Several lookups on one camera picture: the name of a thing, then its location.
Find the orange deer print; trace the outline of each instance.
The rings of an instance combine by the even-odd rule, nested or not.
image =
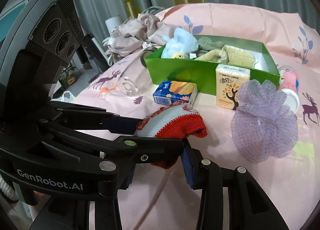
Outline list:
[[[99,98],[101,95],[103,95],[103,99],[106,99],[106,95],[107,95],[110,91],[116,90],[117,87],[118,87],[118,84],[113,84],[111,88],[103,87],[103,88],[97,93],[98,98]]]

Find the potted plant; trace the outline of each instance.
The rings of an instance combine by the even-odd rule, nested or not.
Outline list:
[[[69,64],[69,66],[65,69],[63,69],[61,75],[60,75],[60,82],[62,84],[67,84],[68,86],[72,85],[76,82],[76,76],[74,75],[73,71],[76,70],[75,66],[72,66]]]

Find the silver screw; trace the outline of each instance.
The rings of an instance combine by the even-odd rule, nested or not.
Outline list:
[[[99,167],[105,172],[112,172],[117,168],[117,166],[111,161],[102,161],[99,163]]]
[[[210,164],[211,164],[211,161],[208,160],[208,159],[203,159],[203,160],[201,161],[201,163],[202,163],[203,165],[210,165]]]
[[[124,143],[125,143],[126,145],[129,145],[129,146],[135,146],[135,145],[136,145],[136,143],[135,143],[134,141],[129,141],[129,140],[124,141]]]
[[[141,156],[140,159],[141,159],[143,162],[145,162],[148,158],[149,158],[148,155],[144,154],[144,155]]]
[[[245,173],[247,170],[244,167],[238,167],[238,172]]]

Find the white cylinder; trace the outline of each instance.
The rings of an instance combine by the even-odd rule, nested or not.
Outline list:
[[[105,21],[105,23],[108,28],[109,34],[111,34],[114,28],[118,27],[119,25],[122,25],[123,21],[121,19],[121,16],[119,15],[116,17],[109,18]]]

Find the pink bedsheet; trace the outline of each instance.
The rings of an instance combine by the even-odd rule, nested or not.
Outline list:
[[[298,14],[205,3],[174,7],[157,16],[164,18],[167,24],[182,26],[194,34],[232,36],[265,43],[276,64],[290,65],[298,72],[301,104],[311,106],[302,95],[306,92],[315,103],[320,103],[320,36],[306,26]],[[137,54],[139,52],[126,57],[100,78],[111,77],[113,71],[123,71]],[[101,95],[98,94],[99,87],[93,88],[100,78],[77,97],[76,103],[137,118],[161,107],[153,101],[154,85],[139,97],[126,97],[118,89]],[[116,83],[117,78],[114,78],[102,88],[111,88]],[[203,139],[189,137],[191,146],[221,167],[246,167],[271,198],[289,229],[300,229],[320,199],[320,127],[311,121],[317,121],[316,114],[310,114],[310,118],[306,114],[304,122],[306,107],[300,106],[297,113],[299,141],[291,154],[283,159],[269,158],[253,164],[238,153],[232,141],[230,122],[234,111],[215,106],[215,96],[202,93],[197,96],[194,107],[204,119],[208,136]],[[110,140],[117,137],[108,131],[86,133]],[[196,228],[201,192],[193,191],[187,185],[180,160],[168,171],[151,165],[137,165],[133,183],[128,190],[119,190],[118,196],[123,229]]]

